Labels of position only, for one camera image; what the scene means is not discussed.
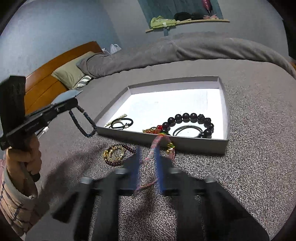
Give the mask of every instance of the blue wall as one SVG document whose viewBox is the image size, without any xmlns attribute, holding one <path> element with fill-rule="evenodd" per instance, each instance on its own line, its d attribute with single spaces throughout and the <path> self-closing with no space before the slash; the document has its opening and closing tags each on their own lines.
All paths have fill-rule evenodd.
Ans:
<svg viewBox="0 0 296 241">
<path fill-rule="evenodd" d="M 97 41 L 120 45 L 99 0 L 37 0 L 19 8 L 0 36 L 0 81 L 28 76 L 56 56 Z"/>
</svg>

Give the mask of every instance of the bead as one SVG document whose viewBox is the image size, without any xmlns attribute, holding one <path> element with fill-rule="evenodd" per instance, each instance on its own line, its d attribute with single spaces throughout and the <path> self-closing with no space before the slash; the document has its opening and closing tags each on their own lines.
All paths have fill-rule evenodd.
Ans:
<svg viewBox="0 0 296 241">
<path fill-rule="evenodd" d="M 213 124 L 213 123 L 207 125 L 207 128 L 208 128 L 212 133 L 214 132 L 214 124 Z"/>
<path fill-rule="evenodd" d="M 167 129 L 168 131 L 170 130 L 170 124 L 168 122 L 163 123 L 163 129 Z"/>
<path fill-rule="evenodd" d="M 182 115 L 183 121 L 184 122 L 189 122 L 190 121 L 190 115 L 188 113 L 184 113 Z"/>
<path fill-rule="evenodd" d="M 210 138 L 212 136 L 212 132 L 209 129 L 205 129 L 203 134 L 206 138 Z"/>
<path fill-rule="evenodd" d="M 205 119 L 205 116 L 202 115 L 202 114 L 199 114 L 199 115 L 197 116 L 197 122 L 198 122 L 199 124 L 203 124 L 204 119 Z"/>
<path fill-rule="evenodd" d="M 168 123 L 170 124 L 170 126 L 174 126 L 176 124 L 176 120 L 174 119 L 174 117 L 170 117 L 168 118 Z"/>
<path fill-rule="evenodd" d="M 207 126 L 211 124 L 211 118 L 205 118 L 204 119 L 204 126 L 207 128 Z"/>
<path fill-rule="evenodd" d="M 168 130 L 167 129 L 162 129 L 160 132 L 168 134 Z"/>
<path fill-rule="evenodd" d="M 192 113 L 192 114 L 190 115 L 190 121 L 191 121 L 192 123 L 197 122 L 197 114 Z"/>
<path fill-rule="evenodd" d="M 182 115 L 180 115 L 180 114 L 175 115 L 175 120 L 176 120 L 177 124 L 182 123 L 182 121 L 183 121 Z"/>
</svg>

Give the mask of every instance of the plaid sleeve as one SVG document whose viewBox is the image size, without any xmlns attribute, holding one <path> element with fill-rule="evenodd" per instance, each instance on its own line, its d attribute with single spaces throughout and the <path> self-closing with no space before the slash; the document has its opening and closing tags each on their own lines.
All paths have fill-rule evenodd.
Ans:
<svg viewBox="0 0 296 241">
<path fill-rule="evenodd" d="M 0 187 L 0 210 L 19 236 L 26 233 L 40 218 L 34 211 L 38 195 L 36 185 L 31 178 L 27 178 L 25 182 L 30 196 L 23 195 L 14 187 L 7 168 L 4 169 Z"/>
</svg>

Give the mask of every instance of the window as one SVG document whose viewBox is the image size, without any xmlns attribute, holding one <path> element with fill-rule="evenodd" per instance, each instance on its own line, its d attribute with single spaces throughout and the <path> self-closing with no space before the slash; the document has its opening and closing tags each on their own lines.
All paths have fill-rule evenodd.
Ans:
<svg viewBox="0 0 296 241">
<path fill-rule="evenodd" d="M 145 18 L 150 26 L 153 17 L 162 16 L 173 19 L 178 12 L 187 12 L 189 14 L 209 15 L 203 7 L 202 0 L 138 0 Z M 213 10 L 211 14 L 216 14 L 219 19 L 223 19 L 217 0 L 210 0 Z"/>
</svg>

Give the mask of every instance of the green cloth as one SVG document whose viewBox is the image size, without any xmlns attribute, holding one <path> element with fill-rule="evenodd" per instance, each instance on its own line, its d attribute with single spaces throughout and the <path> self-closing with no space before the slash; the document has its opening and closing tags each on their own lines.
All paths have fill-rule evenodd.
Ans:
<svg viewBox="0 0 296 241">
<path fill-rule="evenodd" d="M 150 26 L 151 28 L 163 28 L 169 26 L 175 26 L 177 23 L 174 19 L 164 19 L 162 16 L 151 19 Z"/>
</svg>

